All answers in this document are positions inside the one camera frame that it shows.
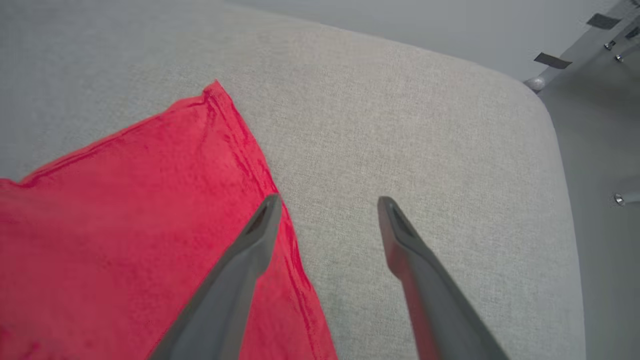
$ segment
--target fabric cushion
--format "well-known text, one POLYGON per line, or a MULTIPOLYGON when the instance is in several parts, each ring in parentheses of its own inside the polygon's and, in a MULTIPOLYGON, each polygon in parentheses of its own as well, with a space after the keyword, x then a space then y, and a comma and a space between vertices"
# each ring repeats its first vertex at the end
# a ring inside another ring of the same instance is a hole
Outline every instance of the fabric cushion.
POLYGON ((584 359, 556 135, 518 81, 215 0, 8 0, 0 159, 19 179, 218 78, 269 163, 341 359, 415 359, 376 199, 391 195, 513 359, 584 359))

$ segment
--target black tape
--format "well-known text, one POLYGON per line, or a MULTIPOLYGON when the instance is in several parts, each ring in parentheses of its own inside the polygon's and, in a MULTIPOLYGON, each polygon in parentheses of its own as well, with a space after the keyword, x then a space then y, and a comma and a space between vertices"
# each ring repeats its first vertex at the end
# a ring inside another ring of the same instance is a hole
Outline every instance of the black tape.
POLYGON ((556 69, 566 69, 567 66, 571 65, 571 61, 564 61, 545 53, 540 53, 540 55, 533 59, 533 61, 543 63, 556 69))
POLYGON ((589 19, 589 21, 587 21, 587 25, 591 25, 598 29, 611 30, 615 25, 618 25, 620 20, 622 19, 615 19, 613 17, 602 15, 601 13, 596 13, 589 19))

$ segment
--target red towel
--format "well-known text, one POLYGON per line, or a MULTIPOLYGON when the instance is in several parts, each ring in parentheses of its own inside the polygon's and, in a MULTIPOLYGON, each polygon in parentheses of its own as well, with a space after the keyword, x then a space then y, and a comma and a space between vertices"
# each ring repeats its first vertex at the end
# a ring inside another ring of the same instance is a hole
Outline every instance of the red towel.
MULTIPOLYGON (((218 82, 18 184, 0 180, 0 357, 146 358, 277 191, 218 82)), ((286 208, 240 358, 337 358, 286 208)))

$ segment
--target gray cushion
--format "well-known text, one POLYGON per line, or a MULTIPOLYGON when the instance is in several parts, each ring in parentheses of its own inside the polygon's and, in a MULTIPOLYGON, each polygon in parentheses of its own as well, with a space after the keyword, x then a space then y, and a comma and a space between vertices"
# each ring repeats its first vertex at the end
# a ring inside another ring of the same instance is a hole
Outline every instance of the gray cushion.
POLYGON ((417 356, 379 195, 398 201, 513 359, 585 358, 556 134, 522 84, 216 1, 38 4, 0 5, 0 175, 19 179, 218 78, 291 212, 341 359, 417 356))

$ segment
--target gray wall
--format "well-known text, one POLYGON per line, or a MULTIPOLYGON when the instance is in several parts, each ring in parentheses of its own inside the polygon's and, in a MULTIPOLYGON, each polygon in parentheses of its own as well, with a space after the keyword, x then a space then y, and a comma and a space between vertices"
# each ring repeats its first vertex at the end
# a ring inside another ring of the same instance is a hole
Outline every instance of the gray wall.
POLYGON ((525 80, 618 0, 227 0, 471 60, 525 80))

